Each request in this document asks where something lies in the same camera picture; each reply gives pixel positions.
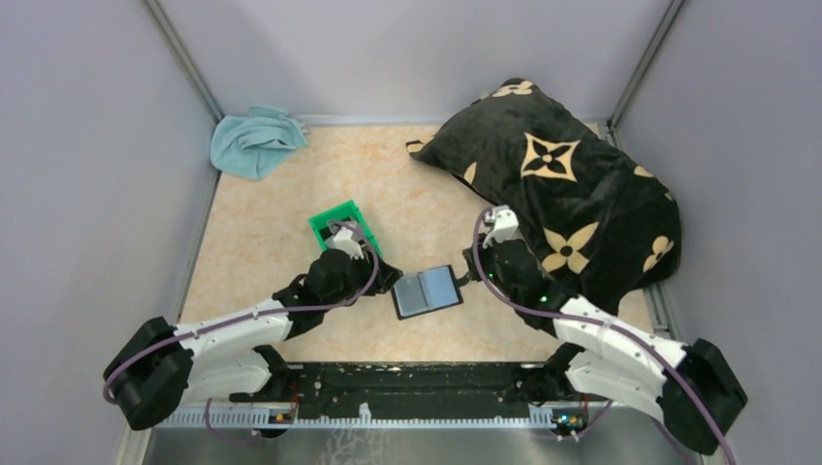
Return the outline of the black card holder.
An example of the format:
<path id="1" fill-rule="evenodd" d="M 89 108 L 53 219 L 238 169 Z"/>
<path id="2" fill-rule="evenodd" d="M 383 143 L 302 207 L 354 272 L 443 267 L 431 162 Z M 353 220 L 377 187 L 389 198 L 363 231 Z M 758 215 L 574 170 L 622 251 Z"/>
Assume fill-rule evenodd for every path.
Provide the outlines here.
<path id="1" fill-rule="evenodd" d="M 403 276 L 392 288 L 396 316 L 403 321 L 461 305 L 461 288 L 470 281 L 469 273 L 457 277 L 449 264 Z"/>

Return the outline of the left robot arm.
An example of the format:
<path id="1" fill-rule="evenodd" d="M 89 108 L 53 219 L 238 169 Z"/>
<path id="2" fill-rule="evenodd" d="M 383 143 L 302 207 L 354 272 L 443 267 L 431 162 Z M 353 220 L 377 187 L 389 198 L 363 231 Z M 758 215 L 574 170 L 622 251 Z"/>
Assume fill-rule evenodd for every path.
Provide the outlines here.
<path id="1" fill-rule="evenodd" d="M 145 430 L 179 407 L 211 399 L 288 402 L 296 374 L 273 345 L 320 325 L 332 309 L 388 293 L 402 272 L 380 256 L 326 250 L 263 301 L 225 317 L 143 323 L 105 369 L 104 398 Z"/>

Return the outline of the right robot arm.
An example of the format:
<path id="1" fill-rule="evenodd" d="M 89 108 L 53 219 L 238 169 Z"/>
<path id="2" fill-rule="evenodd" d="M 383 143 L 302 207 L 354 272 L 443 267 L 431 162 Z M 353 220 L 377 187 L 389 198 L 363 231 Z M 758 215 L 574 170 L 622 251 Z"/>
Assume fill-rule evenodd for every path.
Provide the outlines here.
<path id="1" fill-rule="evenodd" d="M 473 281 L 561 346 L 546 363 L 555 389 L 614 400 L 664 425 L 702 455 L 732 456 L 726 435 L 748 396 L 721 350 L 641 330 L 539 270 L 520 239 L 475 237 L 464 250 Z"/>

